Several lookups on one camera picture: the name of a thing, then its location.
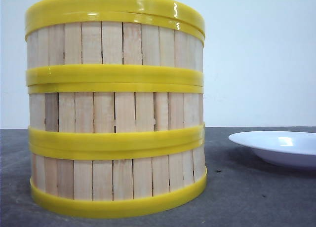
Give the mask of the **woven bamboo steamer lid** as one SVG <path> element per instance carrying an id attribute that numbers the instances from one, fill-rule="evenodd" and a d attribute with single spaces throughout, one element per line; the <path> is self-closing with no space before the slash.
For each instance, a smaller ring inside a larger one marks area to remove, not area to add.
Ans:
<path id="1" fill-rule="evenodd" d="M 175 0 L 42 0 L 25 15 L 25 34 L 74 22 L 111 21 L 161 26 L 205 40 L 205 21 Z"/>

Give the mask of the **front bamboo steamer basket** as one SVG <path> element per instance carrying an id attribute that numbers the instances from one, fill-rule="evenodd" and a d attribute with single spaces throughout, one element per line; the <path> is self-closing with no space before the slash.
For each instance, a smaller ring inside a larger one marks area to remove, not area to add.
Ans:
<path id="1" fill-rule="evenodd" d="M 201 127 L 138 133 L 56 133 L 31 130 L 32 154 L 55 167 L 31 176 L 34 202 L 65 215 L 121 218 L 151 214 L 185 204 L 205 189 L 207 169 L 190 162 L 170 167 L 203 146 Z"/>

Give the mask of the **white plate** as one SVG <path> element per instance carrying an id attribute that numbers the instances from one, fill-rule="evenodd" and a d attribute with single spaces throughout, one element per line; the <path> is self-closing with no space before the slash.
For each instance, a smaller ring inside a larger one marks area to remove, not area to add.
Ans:
<path id="1" fill-rule="evenodd" d="M 264 161 L 297 169 L 316 169 L 316 134 L 292 131 L 234 133 L 229 140 L 251 150 Z"/>

